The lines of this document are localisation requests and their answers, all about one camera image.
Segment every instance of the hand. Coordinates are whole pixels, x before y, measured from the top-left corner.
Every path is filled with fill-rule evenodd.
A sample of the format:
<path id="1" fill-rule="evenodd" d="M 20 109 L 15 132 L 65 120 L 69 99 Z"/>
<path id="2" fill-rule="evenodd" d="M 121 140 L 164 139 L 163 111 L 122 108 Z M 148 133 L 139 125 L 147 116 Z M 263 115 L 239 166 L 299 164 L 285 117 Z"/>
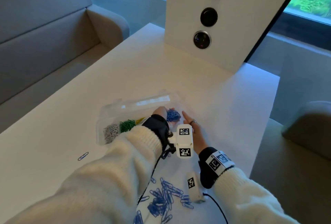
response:
<path id="1" fill-rule="evenodd" d="M 158 114 L 158 115 L 164 117 L 165 120 L 167 120 L 167 112 L 168 112 L 168 110 L 164 106 L 160 106 L 153 112 L 153 114 Z"/>
<path id="2" fill-rule="evenodd" d="M 194 120 L 190 116 L 188 116 L 186 112 L 183 111 L 182 113 L 185 118 L 184 124 L 189 124 Z M 201 126 L 198 123 L 193 123 L 192 128 L 193 128 L 193 149 L 197 153 L 197 155 L 199 155 L 202 150 L 208 147 L 208 145 L 205 141 L 205 138 L 202 136 Z"/>

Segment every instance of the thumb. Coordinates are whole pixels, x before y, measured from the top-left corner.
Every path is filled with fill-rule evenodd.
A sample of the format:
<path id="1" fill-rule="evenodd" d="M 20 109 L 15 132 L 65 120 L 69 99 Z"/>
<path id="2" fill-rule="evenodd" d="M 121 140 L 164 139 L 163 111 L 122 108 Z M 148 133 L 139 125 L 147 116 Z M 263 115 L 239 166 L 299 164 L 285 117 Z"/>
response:
<path id="1" fill-rule="evenodd" d="M 185 118 L 184 124 L 189 124 L 189 123 L 191 123 L 194 120 L 185 111 L 182 111 L 182 113 L 183 113 L 183 116 Z M 197 133 L 197 132 L 200 131 L 200 125 L 198 123 L 196 123 L 196 122 L 192 124 L 192 128 L 193 128 L 193 130 L 194 130 L 195 133 Z"/>

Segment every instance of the person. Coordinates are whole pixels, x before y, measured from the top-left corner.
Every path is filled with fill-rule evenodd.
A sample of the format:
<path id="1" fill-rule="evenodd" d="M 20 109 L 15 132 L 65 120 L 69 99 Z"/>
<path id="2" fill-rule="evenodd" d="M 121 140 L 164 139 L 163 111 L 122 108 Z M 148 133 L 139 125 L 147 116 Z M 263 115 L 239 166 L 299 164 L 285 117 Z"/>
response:
<path id="1" fill-rule="evenodd" d="M 206 170 L 209 147 L 201 126 L 182 112 L 193 128 L 194 151 L 199 155 L 204 184 L 213 187 L 229 223 L 298 223 L 284 214 L 277 199 L 248 179 L 235 166 L 221 175 Z M 143 125 L 120 134 L 105 156 L 74 171 L 55 195 L 17 214 L 6 224 L 128 223 L 136 214 L 138 197 L 151 179 L 157 158 L 165 150 L 167 110 L 159 107 Z"/>

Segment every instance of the ribbed sweater cuff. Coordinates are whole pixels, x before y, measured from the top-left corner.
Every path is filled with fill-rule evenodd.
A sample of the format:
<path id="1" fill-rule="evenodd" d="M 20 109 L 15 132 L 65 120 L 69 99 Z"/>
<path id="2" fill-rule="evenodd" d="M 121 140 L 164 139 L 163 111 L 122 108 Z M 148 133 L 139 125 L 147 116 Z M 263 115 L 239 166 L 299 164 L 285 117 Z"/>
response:
<path id="1" fill-rule="evenodd" d="M 244 172 L 239 168 L 230 168 L 225 171 L 215 182 L 215 194 L 222 200 L 227 201 L 235 196 L 237 189 L 248 181 Z"/>
<path id="2" fill-rule="evenodd" d="M 162 153 L 162 145 L 158 136 L 145 126 L 135 126 L 131 129 L 131 133 L 139 136 L 142 143 L 148 146 L 155 153 L 155 157 L 158 158 Z"/>

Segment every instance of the cream sweater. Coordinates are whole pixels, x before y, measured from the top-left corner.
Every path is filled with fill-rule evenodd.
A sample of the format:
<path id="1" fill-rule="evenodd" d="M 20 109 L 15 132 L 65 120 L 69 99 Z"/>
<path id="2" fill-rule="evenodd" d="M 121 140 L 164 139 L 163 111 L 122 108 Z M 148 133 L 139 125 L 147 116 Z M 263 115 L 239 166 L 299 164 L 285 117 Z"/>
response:
<path id="1" fill-rule="evenodd" d="M 37 202 L 6 224 L 132 224 L 138 197 L 150 181 L 162 147 L 144 126 L 120 134 L 106 155 L 77 169 L 55 195 Z M 229 223 L 297 223 L 277 199 L 238 168 L 214 185 Z"/>

